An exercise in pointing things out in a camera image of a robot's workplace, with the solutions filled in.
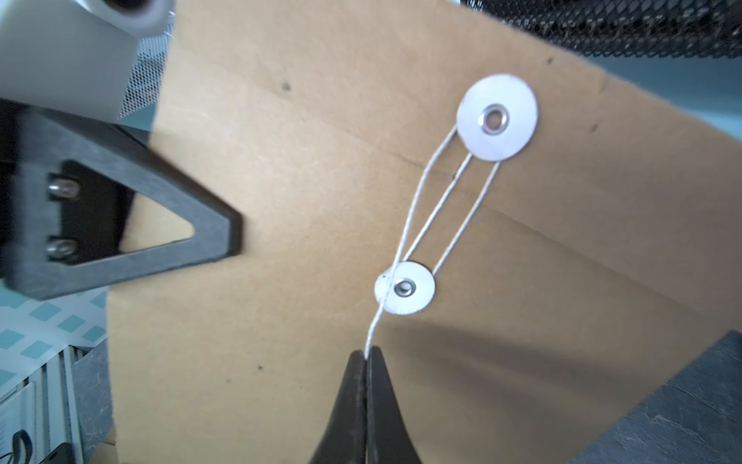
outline white cardboard disc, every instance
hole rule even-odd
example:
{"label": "white cardboard disc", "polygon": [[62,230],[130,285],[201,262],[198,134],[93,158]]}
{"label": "white cardboard disc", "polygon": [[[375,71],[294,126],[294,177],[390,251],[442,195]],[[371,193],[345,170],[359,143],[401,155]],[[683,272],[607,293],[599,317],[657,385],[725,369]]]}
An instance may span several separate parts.
{"label": "white cardboard disc", "polygon": [[[498,134],[482,129],[480,116],[493,105],[507,111],[507,121]],[[456,113],[458,133],[467,150],[484,161],[502,161],[525,147],[536,130],[539,109],[528,84],[510,74],[485,77],[464,95]]]}
{"label": "white cardboard disc", "polygon": [[[389,289],[391,270],[391,268],[387,269],[376,279],[373,291],[376,301],[379,303],[381,303],[384,293]],[[422,264],[402,261],[397,265],[394,277],[395,284],[404,279],[414,282],[415,291],[411,295],[403,297],[399,296],[392,288],[384,304],[384,310],[388,313],[403,315],[417,313],[433,300],[433,295],[436,293],[436,279]]]}

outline dark gray surface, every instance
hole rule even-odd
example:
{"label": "dark gray surface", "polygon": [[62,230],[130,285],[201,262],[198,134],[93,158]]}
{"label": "dark gray surface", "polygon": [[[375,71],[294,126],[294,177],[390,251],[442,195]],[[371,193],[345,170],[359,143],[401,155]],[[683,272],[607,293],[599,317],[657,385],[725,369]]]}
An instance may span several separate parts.
{"label": "dark gray surface", "polygon": [[82,455],[87,462],[114,425],[108,341],[93,348],[72,366],[72,381],[80,421]]}
{"label": "dark gray surface", "polygon": [[742,334],[726,334],[569,462],[593,463],[742,463]]}
{"label": "dark gray surface", "polygon": [[[238,212],[117,129],[48,110],[29,111],[19,123],[13,231],[3,256],[10,289],[45,300],[216,261],[240,251]],[[73,266],[49,261],[46,244],[59,234],[61,218],[59,204],[48,199],[47,185],[49,175],[69,160],[170,209],[193,225],[194,235]]]}

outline mesh basket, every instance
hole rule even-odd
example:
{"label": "mesh basket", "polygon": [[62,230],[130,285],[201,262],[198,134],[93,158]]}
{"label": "mesh basket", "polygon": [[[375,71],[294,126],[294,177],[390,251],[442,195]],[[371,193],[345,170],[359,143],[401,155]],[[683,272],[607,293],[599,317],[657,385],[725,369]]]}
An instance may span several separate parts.
{"label": "mesh basket", "polygon": [[160,95],[160,80],[168,58],[175,14],[170,13],[168,26],[159,36],[145,37],[137,45],[137,60],[121,104],[119,119],[154,104]]}
{"label": "mesh basket", "polygon": [[589,56],[742,52],[741,0],[466,0],[507,24]]}

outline black mesh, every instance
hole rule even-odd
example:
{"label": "black mesh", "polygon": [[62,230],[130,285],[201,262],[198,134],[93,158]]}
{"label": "black mesh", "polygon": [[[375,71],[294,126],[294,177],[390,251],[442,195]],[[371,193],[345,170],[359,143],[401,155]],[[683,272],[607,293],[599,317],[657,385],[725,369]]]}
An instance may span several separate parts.
{"label": "black mesh", "polygon": [[742,0],[462,0],[462,4],[589,56],[742,54]]}

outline string closure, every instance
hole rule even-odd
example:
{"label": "string closure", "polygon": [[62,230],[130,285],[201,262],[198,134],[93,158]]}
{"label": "string closure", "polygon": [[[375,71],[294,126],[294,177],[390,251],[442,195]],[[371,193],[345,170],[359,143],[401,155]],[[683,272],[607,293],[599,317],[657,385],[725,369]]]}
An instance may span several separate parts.
{"label": "string closure", "polygon": [[[381,315],[384,314],[384,305],[387,303],[387,299],[389,298],[389,294],[392,292],[392,289],[394,287],[394,274],[397,270],[397,266],[401,261],[408,261],[410,259],[410,256],[415,252],[415,249],[422,241],[422,238],[425,236],[425,233],[430,229],[430,225],[433,223],[433,221],[436,219],[436,216],[438,216],[438,213],[440,213],[441,209],[443,208],[444,203],[450,196],[453,189],[456,187],[456,184],[459,182],[459,179],[461,179],[462,174],[464,174],[464,170],[469,166],[469,162],[471,161],[473,155],[471,153],[467,154],[464,161],[462,161],[461,165],[459,166],[459,169],[456,171],[456,174],[453,176],[453,179],[449,183],[446,190],[443,192],[443,195],[441,196],[440,200],[436,204],[436,207],[433,208],[433,211],[430,213],[430,216],[428,216],[427,220],[425,221],[425,224],[420,229],[420,233],[417,234],[417,237],[415,237],[415,240],[410,245],[410,248],[407,250],[407,253],[404,254],[404,257],[402,257],[402,250],[404,249],[405,244],[407,244],[407,236],[410,234],[410,227],[412,226],[413,218],[415,217],[415,210],[417,210],[417,205],[420,201],[420,197],[422,194],[422,190],[425,186],[425,182],[427,181],[427,178],[430,176],[430,172],[433,170],[433,165],[436,164],[436,161],[441,157],[445,149],[450,145],[451,140],[453,139],[453,136],[456,134],[457,127],[456,125],[453,126],[453,128],[450,130],[446,138],[443,140],[443,143],[436,149],[436,151],[433,153],[433,156],[430,158],[430,160],[427,162],[427,165],[425,166],[425,169],[422,172],[422,175],[420,176],[420,181],[418,182],[417,190],[415,190],[415,195],[413,196],[413,201],[410,204],[410,210],[407,213],[407,220],[404,222],[404,228],[402,229],[402,236],[399,239],[399,245],[397,246],[397,253],[394,256],[394,261],[392,262],[392,267],[389,271],[389,286],[387,288],[387,291],[384,293],[384,296],[381,298],[381,301],[379,302],[378,309],[376,310],[376,314],[374,315],[373,320],[371,321],[371,325],[369,326],[368,335],[366,337],[366,346],[364,348],[364,355],[368,359],[369,352],[371,351],[371,344],[373,341],[373,335],[376,331],[376,327],[378,326],[379,321],[381,320]],[[433,268],[433,275],[435,275],[440,269],[441,266],[443,266],[443,263],[446,261],[446,258],[451,254],[451,251],[453,250],[456,243],[459,241],[460,237],[466,230],[467,226],[471,222],[471,219],[473,218],[474,214],[476,213],[476,210],[479,208],[479,206],[482,204],[482,201],[484,201],[485,196],[487,195],[487,191],[490,188],[490,185],[492,185],[492,181],[495,178],[495,175],[497,174],[497,171],[500,167],[500,161],[496,162],[495,165],[492,168],[492,171],[490,171],[490,175],[487,177],[487,180],[485,181],[485,185],[482,187],[482,190],[479,192],[479,196],[477,197],[476,201],[474,202],[473,206],[469,210],[469,213],[467,214],[466,218],[464,219],[464,222],[459,227],[459,230],[456,231],[456,234],[451,239],[451,242],[446,247],[446,250],[443,251],[443,255],[438,260],[438,263]]]}

